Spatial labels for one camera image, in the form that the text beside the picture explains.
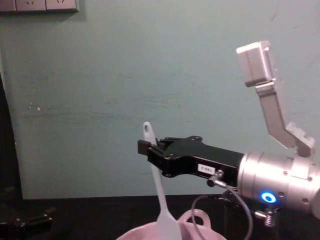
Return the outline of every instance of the blue led light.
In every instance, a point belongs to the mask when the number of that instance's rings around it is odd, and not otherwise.
[[[269,204],[274,204],[277,201],[275,195],[273,195],[270,192],[262,193],[261,198],[263,201],[265,201],[266,203],[269,203]]]

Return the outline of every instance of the pink bowl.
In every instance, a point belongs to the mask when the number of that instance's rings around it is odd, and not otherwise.
[[[222,235],[211,229],[209,216],[202,210],[195,209],[194,215],[203,220],[203,225],[197,225],[202,235],[207,240],[226,240]],[[201,240],[194,225],[187,222],[191,218],[191,210],[186,211],[178,220],[183,240]],[[157,240],[157,222],[138,226],[116,240]]]

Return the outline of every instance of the silver metal bracket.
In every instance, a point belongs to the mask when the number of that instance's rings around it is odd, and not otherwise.
[[[247,87],[255,87],[260,98],[269,134],[285,148],[296,147],[300,157],[311,157],[315,140],[293,123],[288,114],[283,91],[272,56],[270,42],[259,41],[236,50]]]

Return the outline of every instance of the wall socket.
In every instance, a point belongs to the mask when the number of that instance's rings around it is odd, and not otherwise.
[[[77,0],[45,0],[45,1],[46,1],[46,9],[48,11],[53,11],[53,10],[78,11]]]
[[[15,12],[16,0],[0,0],[0,12]]]
[[[45,11],[46,0],[15,0],[15,6],[17,12]]]

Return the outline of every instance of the green painted wall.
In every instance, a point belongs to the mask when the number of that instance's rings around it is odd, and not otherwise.
[[[0,18],[0,50],[23,195],[154,195],[137,154],[142,124],[245,152],[268,136],[236,48],[270,40],[295,122],[320,139],[320,3],[291,0],[80,0],[79,13]],[[168,194],[217,192],[204,179]]]

